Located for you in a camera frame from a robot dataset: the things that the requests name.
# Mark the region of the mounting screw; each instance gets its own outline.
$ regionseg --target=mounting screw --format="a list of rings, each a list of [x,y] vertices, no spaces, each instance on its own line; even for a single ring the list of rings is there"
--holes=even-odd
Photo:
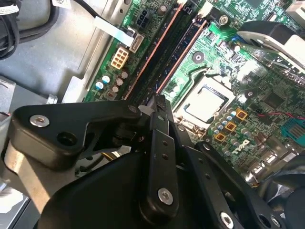
[[[30,118],[30,123],[37,127],[46,127],[50,125],[49,119],[43,115],[33,115]]]
[[[158,115],[158,118],[161,120],[161,121],[164,121],[164,118],[160,115]]]
[[[160,201],[166,205],[171,205],[173,203],[171,192],[164,187],[158,190],[158,197]]]
[[[204,144],[203,146],[204,146],[204,148],[205,148],[206,150],[210,150],[210,147],[209,147],[209,145],[207,145],[207,144]]]
[[[134,112],[134,113],[137,113],[137,112],[138,112],[138,109],[135,108],[134,106],[128,106],[128,109],[129,109],[131,112]]]
[[[234,227],[233,220],[231,219],[231,217],[227,213],[221,212],[220,213],[220,218],[221,218],[221,221],[224,223],[224,225],[228,229],[233,229],[233,227]]]
[[[178,125],[177,127],[180,131],[182,131],[182,132],[185,131],[185,128],[182,125]]]
[[[228,23],[228,21],[229,21],[229,18],[226,15],[223,15],[219,18],[220,25],[226,25]]]
[[[271,216],[270,218],[271,218],[271,221],[272,221],[278,228],[281,227],[280,222],[279,222],[274,216]]]

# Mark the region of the chipset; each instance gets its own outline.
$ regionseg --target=chipset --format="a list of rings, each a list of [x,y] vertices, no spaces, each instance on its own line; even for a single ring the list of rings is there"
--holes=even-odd
[[[264,99],[264,103],[273,109],[278,108],[284,101],[285,99],[274,92],[270,92]]]

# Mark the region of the red wire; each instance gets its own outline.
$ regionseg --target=red wire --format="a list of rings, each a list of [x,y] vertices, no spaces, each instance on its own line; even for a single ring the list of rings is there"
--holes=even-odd
[[[300,119],[300,120],[305,120],[305,118],[303,118],[303,117],[294,117],[291,113],[284,113],[284,112],[270,112],[270,113],[267,113],[267,114],[257,114],[257,116],[259,116],[259,117],[265,117],[267,115],[287,115],[291,118],[297,118],[297,119]]]

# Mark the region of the white label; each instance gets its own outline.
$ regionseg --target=white label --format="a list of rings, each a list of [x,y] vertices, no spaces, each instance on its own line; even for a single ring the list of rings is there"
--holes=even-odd
[[[128,47],[130,47],[133,43],[133,37],[128,36],[123,31],[119,30],[115,26],[111,25],[109,22],[105,21],[103,18],[95,17],[94,25],[100,30],[103,30],[104,32],[108,33],[110,36],[118,39],[120,42],[122,42]]]
[[[246,147],[246,145],[248,145],[250,143],[249,140],[244,140],[242,144],[240,144],[240,146],[238,146],[233,152],[232,154],[238,154],[240,151],[242,151],[242,149],[244,149]]]
[[[7,14],[11,14],[11,13],[16,13],[18,11],[19,11],[19,8],[17,5],[0,7],[0,15],[7,15]]]
[[[71,9],[70,0],[52,0],[53,6],[63,7],[66,9]]]

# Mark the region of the integrated circuit chip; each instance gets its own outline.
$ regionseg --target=integrated circuit chip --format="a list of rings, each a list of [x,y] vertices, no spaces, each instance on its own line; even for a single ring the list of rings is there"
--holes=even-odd
[[[265,99],[264,102],[268,106],[272,107],[273,109],[278,108],[285,100],[278,96],[276,93],[271,92]]]
[[[253,8],[259,7],[259,5],[262,3],[263,0],[245,0],[250,6]]]

